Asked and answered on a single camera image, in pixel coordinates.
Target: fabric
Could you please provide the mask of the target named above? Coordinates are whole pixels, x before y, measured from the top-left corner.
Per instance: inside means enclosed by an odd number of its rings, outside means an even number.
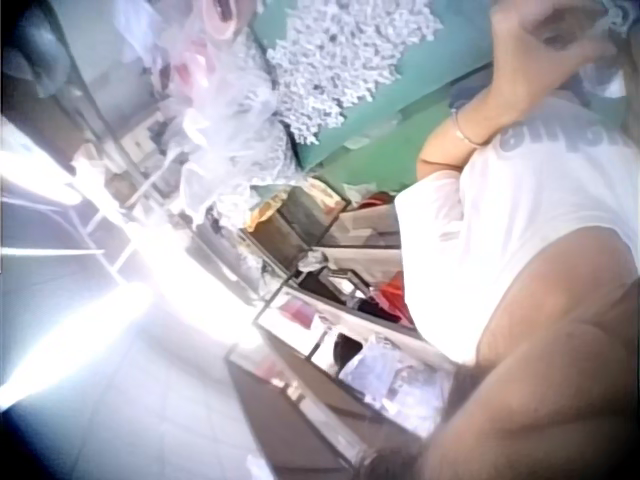
[[[640,154],[598,116],[548,98],[472,157],[401,193],[406,301],[424,338],[472,364],[482,333],[527,263],[585,227],[638,249]]]

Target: bracelet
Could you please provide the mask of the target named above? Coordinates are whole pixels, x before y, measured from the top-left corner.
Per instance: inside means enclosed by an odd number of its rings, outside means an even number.
[[[451,119],[453,120],[453,125],[456,127],[456,136],[460,140],[465,142],[467,145],[475,148],[476,150],[486,147],[486,145],[480,145],[479,143],[475,143],[471,141],[469,137],[467,137],[464,133],[462,133],[462,130],[460,130],[460,124],[458,123],[458,111],[459,110],[457,108],[451,109]]]

